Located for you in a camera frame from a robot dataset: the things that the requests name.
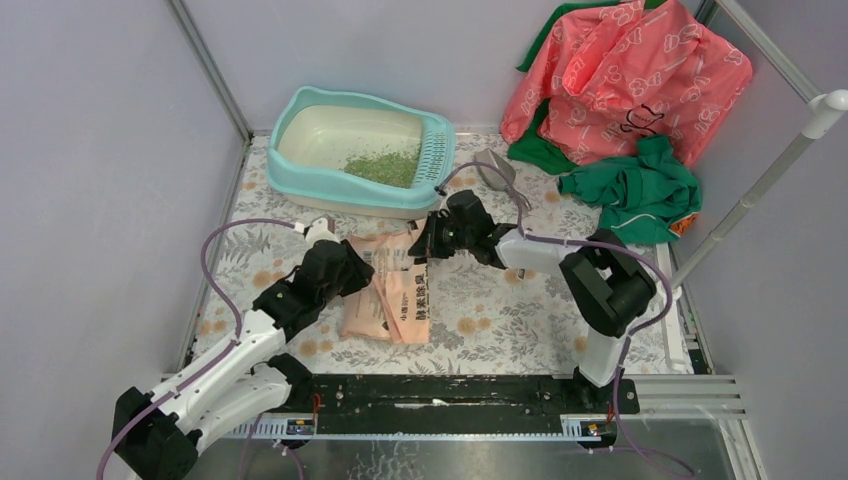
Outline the pink cat litter bag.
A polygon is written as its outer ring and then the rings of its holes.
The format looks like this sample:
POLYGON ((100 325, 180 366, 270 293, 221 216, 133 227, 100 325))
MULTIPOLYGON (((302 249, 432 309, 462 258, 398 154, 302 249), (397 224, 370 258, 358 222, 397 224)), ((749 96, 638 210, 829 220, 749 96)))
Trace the pink cat litter bag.
POLYGON ((350 238, 374 273, 367 287, 344 298, 342 336, 395 344, 430 341, 428 267, 408 254, 424 224, 410 221, 404 231, 350 238))

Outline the teal litter box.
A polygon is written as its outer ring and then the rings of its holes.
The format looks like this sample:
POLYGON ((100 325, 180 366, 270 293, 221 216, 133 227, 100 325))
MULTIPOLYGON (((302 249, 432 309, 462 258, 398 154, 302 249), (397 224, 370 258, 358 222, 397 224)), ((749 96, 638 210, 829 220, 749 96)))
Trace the teal litter box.
POLYGON ((438 207, 455 147, 453 125, 441 115, 304 86, 276 121, 266 178, 299 205, 417 220, 438 207))

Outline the grey litter scoop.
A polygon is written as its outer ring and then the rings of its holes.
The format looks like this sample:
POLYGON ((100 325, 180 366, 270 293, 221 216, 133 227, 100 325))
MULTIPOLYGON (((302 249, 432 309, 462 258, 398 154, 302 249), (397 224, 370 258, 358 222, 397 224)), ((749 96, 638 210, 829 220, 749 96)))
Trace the grey litter scoop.
POLYGON ((527 197, 515 188, 516 170, 499 154, 489 148, 478 151, 473 155, 473 163, 490 189, 509 194, 525 211, 532 209, 527 197))

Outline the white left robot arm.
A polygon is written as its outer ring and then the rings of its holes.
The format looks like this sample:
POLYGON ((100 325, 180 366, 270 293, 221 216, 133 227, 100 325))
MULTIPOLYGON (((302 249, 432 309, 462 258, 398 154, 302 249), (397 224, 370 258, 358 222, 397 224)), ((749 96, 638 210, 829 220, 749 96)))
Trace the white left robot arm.
POLYGON ((374 268, 347 240, 318 240, 288 277, 262 291, 240 326, 169 379, 115 403, 111 454, 141 479, 182 479, 215 441, 248 419, 309 401, 308 370, 284 348, 374 268))

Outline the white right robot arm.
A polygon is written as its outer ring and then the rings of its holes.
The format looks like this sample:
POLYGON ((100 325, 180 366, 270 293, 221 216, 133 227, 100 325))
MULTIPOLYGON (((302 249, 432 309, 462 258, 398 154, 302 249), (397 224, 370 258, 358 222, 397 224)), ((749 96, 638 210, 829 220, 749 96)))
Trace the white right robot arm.
POLYGON ((576 368, 575 402, 597 412, 613 398, 613 382, 631 324, 657 293, 641 257, 607 229, 585 240, 543 238, 518 225, 499 223, 482 200, 463 190, 445 208, 429 213, 408 253, 415 259, 448 259, 460 251, 501 270, 561 276, 588 326, 587 350, 576 368))

